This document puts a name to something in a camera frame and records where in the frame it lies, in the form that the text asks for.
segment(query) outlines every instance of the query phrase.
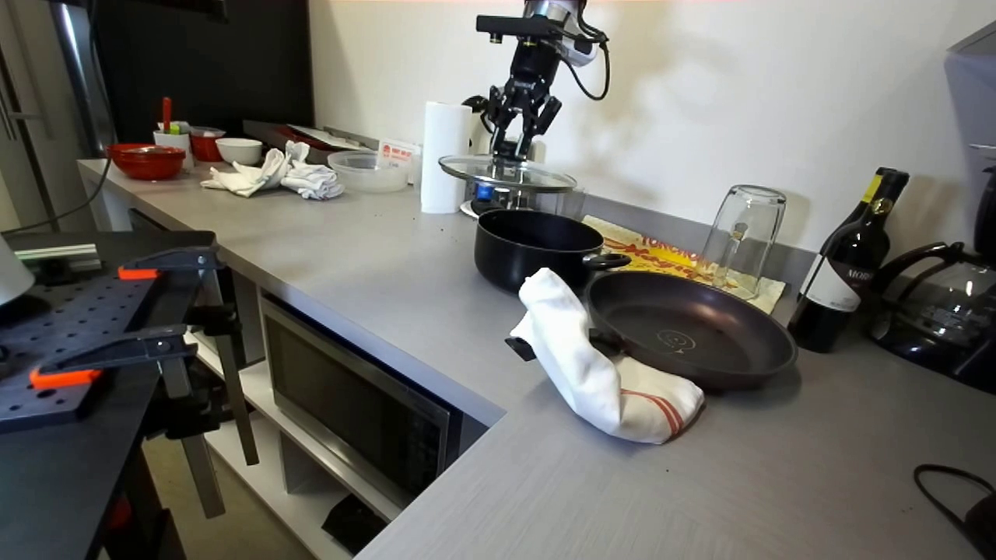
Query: kitchen counter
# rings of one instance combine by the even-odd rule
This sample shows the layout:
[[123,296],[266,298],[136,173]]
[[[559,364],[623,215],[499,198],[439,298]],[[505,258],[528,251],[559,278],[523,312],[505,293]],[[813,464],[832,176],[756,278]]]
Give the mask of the kitchen counter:
[[490,424],[363,558],[976,558],[908,472],[996,479],[996,397],[860,336],[799,351],[764,391],[713,395],[662,447],[626,446],[505,349],[523,307],[477,275],[468,218],[422,215],[416,193],[238,198],[116,170],[108,193],[215,230],[261,291]]

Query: oven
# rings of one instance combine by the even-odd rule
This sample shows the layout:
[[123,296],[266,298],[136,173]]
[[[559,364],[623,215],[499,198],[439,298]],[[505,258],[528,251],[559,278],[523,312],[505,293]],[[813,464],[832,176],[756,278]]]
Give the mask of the oven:
[[276,408],[405,505],[483,433],[275,296],[261,296],[261,325]]

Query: white towel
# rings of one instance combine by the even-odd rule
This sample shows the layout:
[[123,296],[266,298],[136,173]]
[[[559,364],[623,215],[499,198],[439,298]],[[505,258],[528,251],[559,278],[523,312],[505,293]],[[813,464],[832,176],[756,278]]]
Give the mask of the white towel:
[[547,268],[519,286],[528,319],[512,329],[534,344],[560,397],[606,437],[662,446],[703,408],[703,389],[634,357],[612,362],[589,342],[589,312]]
[[261,168],[233,164],[233,170],[213,168],[213,176],[204,188],[228,190],[238,195],[257,195],[259,190],[287,188],[302,198],[336,198],[344,195],[344,182],[328,164],[309,164],[309,142],[287,142],[287,157],[280,148],[269,148]]

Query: kitchen towel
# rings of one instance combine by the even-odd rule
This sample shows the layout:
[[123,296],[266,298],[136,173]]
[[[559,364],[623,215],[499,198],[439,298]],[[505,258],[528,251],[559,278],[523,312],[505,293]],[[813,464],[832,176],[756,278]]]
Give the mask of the kitchen towel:
[[662,446],[703,408],[703,389],[634,357],[612,362],[589,342],[589,312],[547,268],[519,286],[528,319],[512,329],[534,344],[560,397],[606,437]]
[[309,164],[309,142],[287,142],[287,153],[269,148],[261,168],[233,163],[233,170],[213,168],[204,188],[228,190],[238,195],[257,195],[259,190],[287,188],[302,198],[336,198],[344,195],[344,182],[328,164]]
[[463,182],[439,168],[444,157],[463,157],[469,140],[469,110],[427,102],[424,115],[424,163],[422,163],[422,210],[424,215],[456,215],[463,202]]

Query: black cable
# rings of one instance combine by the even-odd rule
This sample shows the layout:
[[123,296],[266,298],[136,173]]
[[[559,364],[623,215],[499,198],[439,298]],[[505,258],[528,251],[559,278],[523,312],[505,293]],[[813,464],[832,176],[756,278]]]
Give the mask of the black cable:
[[113,159],[103,159],[103,170],[99,170],[97,190],[84,202],[77,202],[77,206],[71,206],[71,210],[67,210],[67,211],[60,211],[52,218],[43,218],[43,222],[36,222],[36,225],[21,225],[21,228],[14,228],[14,230],[0,230],[0,238],[36,230],[36,228],[46,228],[46,225],[64,222],[67,215],[75,215],[75,211],[88,210],[99,195],[108,170],[113,170]]
[[614,57],[612,57],[612,43],[599,43],[600,48],[600,52],[604,52],[604,85],[600,85],[600,92],[596,97],[586,85],[583,85],[583,79],[578,79],[578,71],[564,58],[564,67],[568,67],[568,71],[574,75],[574,85],[589,97],[589,100],[606,100],[612,97],[612,87],[614,87]]

